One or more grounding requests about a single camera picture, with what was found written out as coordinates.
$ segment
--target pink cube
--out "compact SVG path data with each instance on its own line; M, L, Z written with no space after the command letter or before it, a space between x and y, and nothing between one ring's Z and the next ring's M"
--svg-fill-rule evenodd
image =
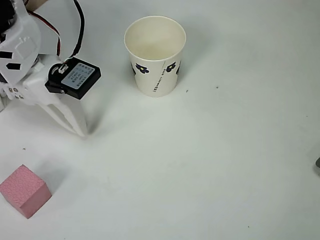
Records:
M20 166L0 184L0 193L27 219L52 196L47 184L25 165Z

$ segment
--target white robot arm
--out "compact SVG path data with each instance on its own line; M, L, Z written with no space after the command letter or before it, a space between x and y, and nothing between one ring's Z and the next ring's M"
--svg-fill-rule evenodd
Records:
M74 57L61 62L58 56L39 54L41 33L23 0L1 0L0 5L0 96L39 105L62 127L85 136L78 99L101 76L99 68ZM0 112L4 107L0 98Z

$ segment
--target white table surface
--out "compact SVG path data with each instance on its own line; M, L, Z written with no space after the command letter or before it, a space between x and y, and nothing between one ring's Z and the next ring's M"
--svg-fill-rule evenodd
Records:
M319 0L80 3L78 56L103 74L83 100L91 135L16 101L0 114L0 182L25 164L53 193L31 219L0 197L0 239L319 239ZM73 2L38 12L67 57ZM123 44L147 15L188 35L179 83L162 98L139 92Z

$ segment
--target white paper cup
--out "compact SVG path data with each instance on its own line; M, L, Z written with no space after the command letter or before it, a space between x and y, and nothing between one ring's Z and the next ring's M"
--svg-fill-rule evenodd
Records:
M162 97L176 87L186 41L183 27L165 16L147 16L129 26L124 44L141 92Z

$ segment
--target sticker on servo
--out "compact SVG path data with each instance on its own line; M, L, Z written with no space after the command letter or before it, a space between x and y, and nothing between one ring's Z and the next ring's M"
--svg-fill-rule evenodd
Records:
M93 67L79 62L61 83L70 88L79 89L94 71Z

